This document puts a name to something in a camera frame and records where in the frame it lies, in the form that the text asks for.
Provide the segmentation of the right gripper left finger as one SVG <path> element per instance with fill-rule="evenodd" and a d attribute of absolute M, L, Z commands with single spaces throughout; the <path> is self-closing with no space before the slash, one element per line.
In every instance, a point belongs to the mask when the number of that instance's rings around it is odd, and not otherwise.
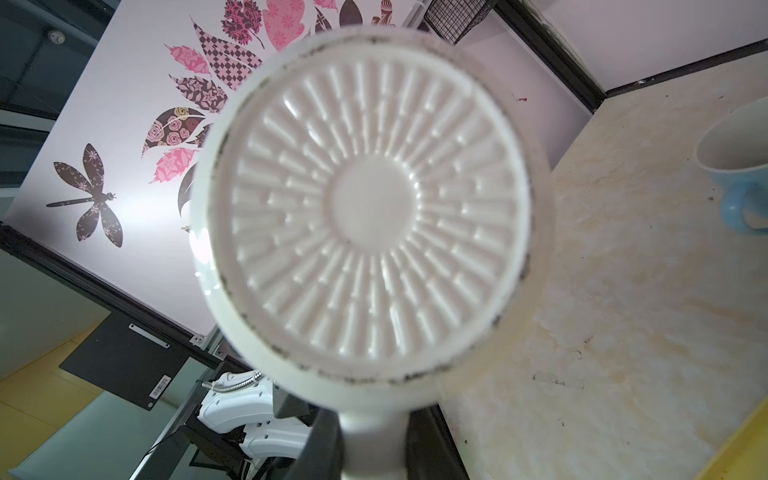
<path fill-rule="evenodd" d="M 339 480 L 343 469 L 344 442 L 336 412 L 322 409 L 307 443 L 296 460 L 299 480 Z"/>

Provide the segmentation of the white ribbed-bottom mug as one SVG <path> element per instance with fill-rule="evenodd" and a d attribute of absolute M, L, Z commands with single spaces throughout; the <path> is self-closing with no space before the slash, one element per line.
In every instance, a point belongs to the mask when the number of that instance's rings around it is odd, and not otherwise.
<path fill-rule="evenodd" d="M 416 29 L 290 45 L 227 101 L 196 166 L 190 245 L 235 350 L 336 414 L 345 479 L 405 479 L 409 415 L 532 323 L 551 170 L 502 81 Z"/>

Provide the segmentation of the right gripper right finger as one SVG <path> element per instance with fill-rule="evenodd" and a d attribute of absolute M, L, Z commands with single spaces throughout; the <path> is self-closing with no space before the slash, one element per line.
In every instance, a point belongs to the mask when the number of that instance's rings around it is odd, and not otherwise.
<path fill-rule="evenodd" d="M 410 480 L 469 480 L 439 405 L 410 414 L 406 469 Z"/>

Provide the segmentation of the light blue mug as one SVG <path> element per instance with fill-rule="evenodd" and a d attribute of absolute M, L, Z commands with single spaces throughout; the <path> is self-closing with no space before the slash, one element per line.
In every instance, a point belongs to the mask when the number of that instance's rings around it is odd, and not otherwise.
<path fill-rule="evenodd" d="M 720 217 L 732 231 L 765 236 L 745 215 L 767 218 L 767 99 L 737 108 L 703 134 L 695 161 L 723 191 Z"/>

